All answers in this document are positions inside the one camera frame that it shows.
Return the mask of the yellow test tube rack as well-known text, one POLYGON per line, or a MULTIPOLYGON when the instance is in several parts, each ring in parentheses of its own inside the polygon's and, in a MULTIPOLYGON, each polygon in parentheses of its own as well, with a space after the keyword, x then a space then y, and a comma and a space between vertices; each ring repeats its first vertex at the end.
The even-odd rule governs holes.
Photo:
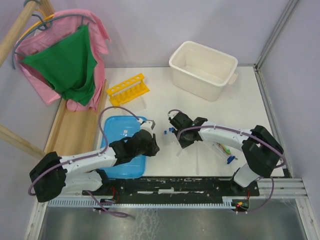
POLYGON ((109 96, 109 101, 113 106, 119 107, 124 105, 150 90, 144 83, 145 76, 142 73, 135 75, 113 87, 110 87, 106 92, 109 96))

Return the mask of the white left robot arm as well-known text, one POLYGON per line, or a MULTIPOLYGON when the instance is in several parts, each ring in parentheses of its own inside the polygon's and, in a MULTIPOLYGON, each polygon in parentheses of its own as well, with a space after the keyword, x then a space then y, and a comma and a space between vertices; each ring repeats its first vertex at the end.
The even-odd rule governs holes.
POLYGON ((45 203, 63 193, 96 191, 106 195, 111 183, 103 168, 131 162, 137 156, 155 156, 160 148, 156 135, 145 129, 132 137, 114 141, 107 148, 69 156, 47 153, 30 171, 31 186, 28 194, 45 203))

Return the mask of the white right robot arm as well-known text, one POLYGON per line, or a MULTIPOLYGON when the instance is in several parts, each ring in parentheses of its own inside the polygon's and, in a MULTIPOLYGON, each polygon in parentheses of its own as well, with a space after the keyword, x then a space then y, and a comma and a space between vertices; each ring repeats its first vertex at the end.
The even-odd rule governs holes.
POLYGON ((176 109, 170 110, 167 115, 183 149, 194 142, 212 142, 243 153, 246 163, 233 174, 229 183, 231 193, 236 196, 246 192, 253 181, 271 177, 275 169, 286 164, 282 146, 264 126, 235 129, 218 125, 204 117, 192 120, 176 109))

